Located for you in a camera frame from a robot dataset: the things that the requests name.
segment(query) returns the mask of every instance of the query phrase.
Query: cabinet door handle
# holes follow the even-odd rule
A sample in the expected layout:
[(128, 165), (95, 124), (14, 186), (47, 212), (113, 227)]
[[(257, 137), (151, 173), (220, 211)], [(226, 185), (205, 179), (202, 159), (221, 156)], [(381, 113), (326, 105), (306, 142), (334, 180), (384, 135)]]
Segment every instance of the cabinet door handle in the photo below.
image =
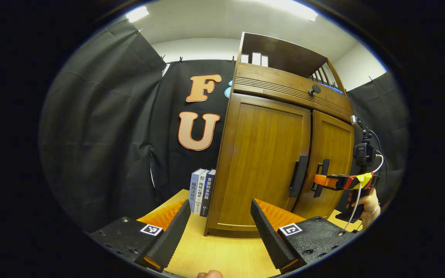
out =
[(300, 160), (295, 163), (295, 171), (293, 171), (293, 177), (291, 178), (291, 185), (289, 186), (289, 197), (298, 197), (300, 190), (302, 190), (305, 175), (309, 167), (309, 157), (300, 156)]

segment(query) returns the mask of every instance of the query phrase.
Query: black fabric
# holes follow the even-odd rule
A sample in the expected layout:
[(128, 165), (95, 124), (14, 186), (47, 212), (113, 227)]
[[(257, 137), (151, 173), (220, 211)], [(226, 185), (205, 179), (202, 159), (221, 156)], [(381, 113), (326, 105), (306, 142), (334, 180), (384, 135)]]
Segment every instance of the black fabric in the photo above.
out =
[[(377, 183), (376, 193), (381, 207), (384, 207), (394, 197), (401, 185), (408, 156), (410, 117), (406, 101), (403, 99), (397, 81), (390, 72), (349, 91), (348, 98), (353, 105), (355, 116), (360, 118), (379, 137), (386, 165), (383, 165), (379, 170), (381, 178)], [(360, 142), (362, 142), (362, 132), (355, 128), (355, 144)], [(379, 143), (375, 137), (372, 137), (371, 144), (376, 150), (379, 150)], [(380, 162), (381, 159), (376, 158), (368, 171), (376, 169)], [(360, 171), (360, 167), (352, 159), (350, 174), (356, 175), (358, 171)], [(337, 210), (346, 211), (348, 197), (349, 191), (346, 190)]]
[(44, 173), (87, 232), (156, 207), (146, 139), (165, 65), (134, 25), (119, 21), (84, 43), (48, 91), (39, 130)]
[[(228, 98), (224, 90), (233, 79), (235, 63), (226, 60), (191, 60), (173, 62), (164, 74), (154, 102), (149, 130), (152, 151), (152, 174), (159, 204), (182, 189), (189, 190), (191, 173), (196, 169), (215, 169), (223, 135)], [(219, 74), (222, 81), (215, 83), (212, 93), (203, 102), (187, 102), (192, 88), (192, 76)], [(217, 114), (214, 137), (210, 146), (196, 151), (183, 147), (178, 140), (181, 112), (195, 112), (191, 137), (202, 138), (206, 113)]]

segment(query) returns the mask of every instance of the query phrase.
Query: white wall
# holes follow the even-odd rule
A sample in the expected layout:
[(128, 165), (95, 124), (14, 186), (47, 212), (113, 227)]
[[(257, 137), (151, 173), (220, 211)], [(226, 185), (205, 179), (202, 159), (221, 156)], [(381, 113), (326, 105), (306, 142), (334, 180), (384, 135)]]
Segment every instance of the white wall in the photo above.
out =
[(387, 71), (382, 63), (361, 43), (358, 43), (336, 62), (332, 62), (332, 65), (334, 65), (346, 90), (352, 90), (369, 82), (369, 76), (375, 79)]
[(201, 37), (194, 39), (177, 39), (160, 42), (152, 47), (166, 63), (179, 61), (180, 56), (186, 60), (235, 60), (240, 47), (239, 39), (222, 39), (219, 37)]

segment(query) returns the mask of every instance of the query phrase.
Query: wooden tabletop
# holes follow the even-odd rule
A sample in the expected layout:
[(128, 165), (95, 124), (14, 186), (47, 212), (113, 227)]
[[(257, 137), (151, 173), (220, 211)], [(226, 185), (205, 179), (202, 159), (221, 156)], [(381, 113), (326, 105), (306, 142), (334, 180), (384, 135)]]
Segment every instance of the wooden tabletop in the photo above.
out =
[[(152, 212), (188, 197), (189, 191), (181, 190)], [(346, 222), (334, 217), (338, 213), (339, 211), (335, 210), (329, 221), (344, 227)], [(262, 239), (204, 236), (206, 220), (206, 217), (194, 213), (190, 215), (182, 239), (166, 271), (188, 278), (196, 278), (199, 272), (210, 270), (220, 271), (225, 278), (262, 278), (279, 274), (270, 260)], [(348, 225), (347, 231), (356, 229), (360, 223), (358, 220)]]

